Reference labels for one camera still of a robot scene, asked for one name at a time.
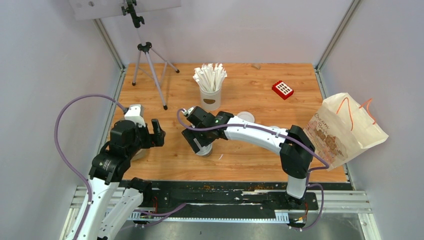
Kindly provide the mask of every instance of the red block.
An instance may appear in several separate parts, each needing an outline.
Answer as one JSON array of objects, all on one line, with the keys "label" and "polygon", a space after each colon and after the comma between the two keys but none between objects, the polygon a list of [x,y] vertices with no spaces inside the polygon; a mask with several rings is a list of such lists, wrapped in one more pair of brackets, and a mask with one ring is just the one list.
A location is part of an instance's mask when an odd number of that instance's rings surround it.
[{"label": "red block", "polygon": [[284,100],[288,99],[295,92],[283,81],[278,81],[274,85],[272,85],[272,90]]}]

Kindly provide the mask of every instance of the printed paper bag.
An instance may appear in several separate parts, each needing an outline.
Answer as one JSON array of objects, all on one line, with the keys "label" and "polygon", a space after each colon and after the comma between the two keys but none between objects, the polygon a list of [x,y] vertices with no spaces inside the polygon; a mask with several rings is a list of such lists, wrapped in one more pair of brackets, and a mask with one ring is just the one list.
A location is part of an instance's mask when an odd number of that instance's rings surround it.
[{"label": "printed paper bag", "polygon": [[322,101],[304,128],[315,146],[315,153],[330,165],[328,171],[389,137],[369,113],[371,101],[372,98],[360,105],[348,93],[330,96]]}]

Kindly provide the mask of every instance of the tripod leg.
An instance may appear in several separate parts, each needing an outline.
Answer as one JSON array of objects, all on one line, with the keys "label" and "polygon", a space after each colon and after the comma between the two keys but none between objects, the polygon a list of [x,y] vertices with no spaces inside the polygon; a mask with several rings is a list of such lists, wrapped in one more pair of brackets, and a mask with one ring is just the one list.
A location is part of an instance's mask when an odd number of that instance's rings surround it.
[{"label": "tripod leg", "polygon": [[166,63],[168,63],[170,66],[171,66],[171,68],[172,69],[174,69],[174,71],[177,73],[177,74],[179,74],[180,73],[180,70],[178,70],[178,68],[176,68],[172,63],[170,63],[169,61],[167,61],[167,60],[165,60],[165,58],[163,58],[161,55],[159,55],[159,53],[157,53],[154,49],[153,49],[153,47],[151,48],[151,50],[156,54],[156,55],[158,55],[159,56],[159,58],[161,58],[164,62],[166,62]]},{"label": "tripod leg", "polygon": [[151,78],[151,79],[153,79],[154,80],[154,78],[148,73],[148,72],[146,72],[143,68],[141,68],[141,67],[138,67],[138,69],[140,69],[144,74],[146,74],[147,75],[147,77],[149,77],[149,78]]},{"label": "tripod leg", "polygon": [[167,71],[168,62],[165,62],[165,66],[163,67],[162,75],[160,76],[159,84],[162,86],[162,82],[164,81],[165,72]]},{"label": "tripod leg", "polygon": [[161,85],[159,85],[158,77],[156,76],[155,67],[153,66],[152,60],[150,59],[149,52],[145,52],[148,65],[150,66],[151,74],[153,75],[154,84],[156,84],[157,91],[159,92],[160,100],[162,100],[163,109],[167,110],[168,106],[165,102],[164,95],[162,94]]},{"label": "tripod leg", "polygon": [[134,78],[132,79],[132,85],[136,85],[136,78],[137,73],[139,72],[139,66],[140,66],[140,56],[142,55],[142,51],[138,51],[138,57],[137,57],[137,63],[135,63],[135,72],[134,72]]}]

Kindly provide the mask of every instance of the white board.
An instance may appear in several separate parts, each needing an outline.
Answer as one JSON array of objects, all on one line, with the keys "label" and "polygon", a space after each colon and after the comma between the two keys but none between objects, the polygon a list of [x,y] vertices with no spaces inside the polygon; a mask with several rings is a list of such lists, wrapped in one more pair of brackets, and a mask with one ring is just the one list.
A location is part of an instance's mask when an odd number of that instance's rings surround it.
[{"label": "white board", "polygon": [[[69,0],[76,20],[122,16],[126,0]],[[137,0],[137,13],[181,7],[181,0]]]}]

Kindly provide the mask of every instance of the tripod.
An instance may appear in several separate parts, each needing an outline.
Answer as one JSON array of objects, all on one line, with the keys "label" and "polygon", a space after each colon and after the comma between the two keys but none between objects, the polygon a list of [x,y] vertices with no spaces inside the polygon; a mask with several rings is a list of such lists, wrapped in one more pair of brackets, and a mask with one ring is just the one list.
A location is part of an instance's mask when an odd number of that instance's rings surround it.
[{"label": "tripod", "polygon": [[[125,8],[124,6],[121,7],[122,14],[125,16],[125,15],[127,15],[127,13],[129,13],[131,15],[132,23],[134,24],[134,27],[136,29],[140,28],[140,26],[141,26],[140,23],[142,23],[144,25],[145,20],[142,16],[137,16],[137,14],[136,14],[136,10],[134,9],[133,5],[137,5],[137,1],[136,0],[126,0],[126,4],[127,4],[127,8]],[[137,33],[138,33],[138,37],[140,38],[140,42],[141,42],[142,38],[141,38],[138,30],[137,30]],[[149,76],[151,79],[154,80],[154,84],[156,85],[157,91],[159,92],[160,100],[162,101],[163,109],[167,110],[168,106],[167,106],[167,103],[165,101],[164,95],[162,94],[162,90],[161,90],[161,85],[162,85],[162,81],[164,79],[165,71],[167,70],[168,65],[172,69],[174,69],[177,74],[180,72],[180,70],[178,70],[178,68],[176,68],[172,63],[165,60],[165,58],[163,58],[161,55],[159,55],[159,53],[157,53],[152,48],[151,42],[146,42],[145,45],[140,43],[139,45],[137,45],[137,49],[138,49],[138,57],[137,57],[137,62],[135,64],[135,72],[134,72],[134,78],[132,79],[132,85],[133,86],[136,85],[137,73],[140,69],[143,73],[145,73],[147,76]],[[150,49],[165,62],[165,66],[163,67],[162,75],[160,76],[160,82],[158,81],[158,76],[156,75],[155,67],[153,66],[152,59],[150,58],[150,54],[149,54]],[[147,63],[150,67],[151,75],[148,74],[146,71],[144,71],[140,67],[140,58],[141,58],[142,52],[145,54],[145,57],[147,59]]]}]

